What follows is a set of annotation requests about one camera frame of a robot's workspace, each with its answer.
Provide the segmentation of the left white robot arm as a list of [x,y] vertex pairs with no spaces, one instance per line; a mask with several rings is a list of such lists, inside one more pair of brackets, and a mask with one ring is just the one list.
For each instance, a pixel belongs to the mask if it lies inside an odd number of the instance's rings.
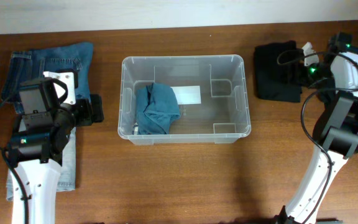
[[44,72],[11,93],[23,106],[2,152],[11,171],[13,223],[54,223],[63,150],[74,128],[104,119],[99,95],[77,99],[76,72]]

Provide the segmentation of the blue shirt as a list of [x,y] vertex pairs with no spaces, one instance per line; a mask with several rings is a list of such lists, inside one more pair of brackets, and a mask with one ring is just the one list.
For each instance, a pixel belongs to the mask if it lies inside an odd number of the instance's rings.
[[171,124],[180,116],[179,105],[170,86],[153,83],[137,90],[137,134],[169,134]]

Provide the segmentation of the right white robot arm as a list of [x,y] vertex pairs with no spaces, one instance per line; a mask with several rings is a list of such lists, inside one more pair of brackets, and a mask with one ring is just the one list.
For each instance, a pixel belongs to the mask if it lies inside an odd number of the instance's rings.
[[305,132],[313,143],[313,155],[301,184],[293,198],[275,215],[273,223],[317,223],[321,202],[340,169],[358,153],[358,47],[352,45],[352,36],[343,32],[333,35],[323,61],[308,63],[319,53],[305,44],[296,50],[309,74],[322,68],[331,72],[332,88],[319,88],[316,95],[331,92],[332,100],[325,104],[313,132]]

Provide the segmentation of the black garment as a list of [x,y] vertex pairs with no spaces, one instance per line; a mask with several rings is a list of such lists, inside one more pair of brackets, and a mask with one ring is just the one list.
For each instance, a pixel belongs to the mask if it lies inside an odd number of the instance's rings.
[[[320,89],[334,88],[334,87],[335,87],[334,83],[325,83],[325,84],[318,85],[317,89],[320,90]],[[331,104],[335,95],[336,95],[335,91],[322,91],[317,94],[317,98],[319,101],[324,103],[324,107],[326,108],[327,106],[329,106]]]
[[299,57],[296,42],[289,40],[282,43],[260,45],[254,51],[254,74],[257,96],[263,100],[299,103],[301,78],[306,68],[300,62],[280,66],[281,63]]

